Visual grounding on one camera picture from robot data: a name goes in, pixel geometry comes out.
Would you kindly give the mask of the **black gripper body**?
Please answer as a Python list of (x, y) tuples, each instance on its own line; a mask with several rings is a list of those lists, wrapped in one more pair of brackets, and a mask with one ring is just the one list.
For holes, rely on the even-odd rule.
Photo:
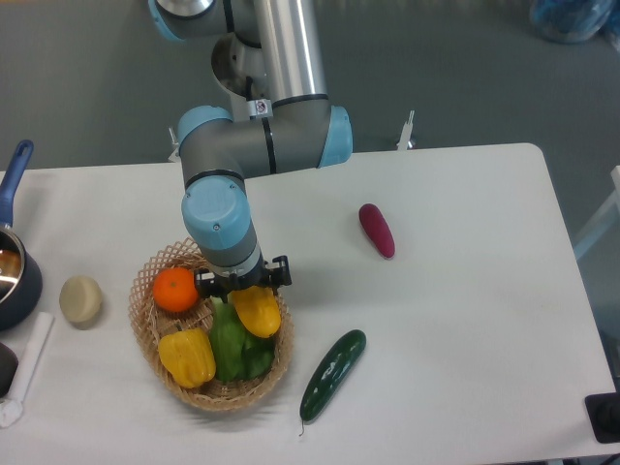
[(246, 274), (230, 273), (215, 275), (215, 282), (224, 293), (242, 291), (253, 286), (262, 286), (268, 283), (268, 271), (264, 264), (257, 264)]

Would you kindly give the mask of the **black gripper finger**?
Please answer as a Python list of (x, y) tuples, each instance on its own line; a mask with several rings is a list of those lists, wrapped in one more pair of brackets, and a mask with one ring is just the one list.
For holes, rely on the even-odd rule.
[(203, 299), (216, 297), (226, 301), (226, 289), (219, 282), (217, 276), (207, 269), (199, 269), (194, 272), (194, 285), (197, 293)]
[(289, 259), (286, 255), (273, 258), (270, 262), (265, 262), (267, 285), (276, 292), (282, 287), (292, 284), (291, 269)]

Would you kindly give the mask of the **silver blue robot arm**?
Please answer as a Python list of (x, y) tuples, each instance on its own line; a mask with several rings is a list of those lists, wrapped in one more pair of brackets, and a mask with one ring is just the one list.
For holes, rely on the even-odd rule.
[(315, 11), (309, 1), (152, 1), (160, 33), (175, 42), (215, 36), (212, 71), (241, 97), (248, 115), (224, 108), (186, 111), (177, 125), (185, 227), (205, 259), (195, 275), (203, 297), (291, 282), (289, 262), (267, 262), (245, 182), (346, 162), (348, 113), (329, 101)]

